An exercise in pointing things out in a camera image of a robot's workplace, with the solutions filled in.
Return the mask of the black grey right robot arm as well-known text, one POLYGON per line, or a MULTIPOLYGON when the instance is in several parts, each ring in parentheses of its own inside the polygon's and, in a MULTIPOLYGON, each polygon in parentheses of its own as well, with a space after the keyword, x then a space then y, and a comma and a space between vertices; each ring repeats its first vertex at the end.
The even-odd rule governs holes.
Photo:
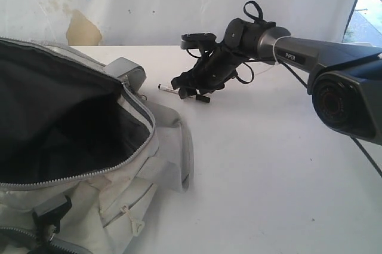
POLYGON ((171 80, 181 98, 213 93, 250 61, 285 64, 308 74, 307 93, 331 130, 381 143, 381 48, 296 38, 274 22, 233 19, 223 40, 185 34, 181 47, 200 51, 195 65, 171 80))

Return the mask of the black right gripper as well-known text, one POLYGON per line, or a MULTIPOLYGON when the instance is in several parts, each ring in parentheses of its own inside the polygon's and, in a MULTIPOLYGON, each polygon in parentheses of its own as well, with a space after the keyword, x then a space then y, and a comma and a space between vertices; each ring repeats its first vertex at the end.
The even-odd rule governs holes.
POLYGON ((196 91, 197 99, 209 98, 208 95, 225 88, 225 83, 213 74, 197 74, 193 69, 182 72, 171 80, 171 86, 178 90, 181 100, 191 96, 190 90, 196 91))

